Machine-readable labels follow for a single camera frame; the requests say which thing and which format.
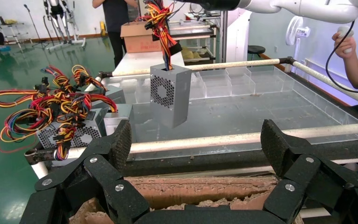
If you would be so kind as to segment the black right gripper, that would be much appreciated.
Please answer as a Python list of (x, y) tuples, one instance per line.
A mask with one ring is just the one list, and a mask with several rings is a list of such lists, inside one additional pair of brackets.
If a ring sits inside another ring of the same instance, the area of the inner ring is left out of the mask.
[(187, 2), (198, 4), (208, 11), (231, 11), (237, 8), (239, 0), (179, 0), (180, 2)]

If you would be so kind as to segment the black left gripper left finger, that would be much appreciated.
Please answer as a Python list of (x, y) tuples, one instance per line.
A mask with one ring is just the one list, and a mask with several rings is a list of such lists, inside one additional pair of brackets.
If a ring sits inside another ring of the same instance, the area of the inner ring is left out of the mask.
[(67, 224), (92, 198), (116, 224), (133, 224), (150, 211), (147, 200), (122, 175), (131, 149), (129, 120), (113, 134), (92, 140), (73, 162), (48, 173), (35, 184), (20, 222)]

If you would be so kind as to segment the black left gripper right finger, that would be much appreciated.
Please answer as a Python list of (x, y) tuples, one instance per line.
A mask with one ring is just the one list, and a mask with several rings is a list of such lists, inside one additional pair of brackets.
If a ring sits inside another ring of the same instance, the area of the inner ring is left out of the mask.
[(280, 181), (263, 210), (294, 222), (307, 200), (320, 203), (342, 224), (358, 224), (358, 173), (317, 155), (317, 145), (285, 134), (270, 119), (261, 131), (262, 151)]

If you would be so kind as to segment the operator hand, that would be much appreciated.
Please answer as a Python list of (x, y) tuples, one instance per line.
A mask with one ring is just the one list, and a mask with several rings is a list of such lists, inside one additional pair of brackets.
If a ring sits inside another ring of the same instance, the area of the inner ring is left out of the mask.
[(354, 56), (356, 50), (356, 42), (354, 37), (346, 37), (345, 39), (340, 37), (340, 33), (337, 32), (332, 36), (334, 41), (335, 53), (342, 59), (349, 59)]

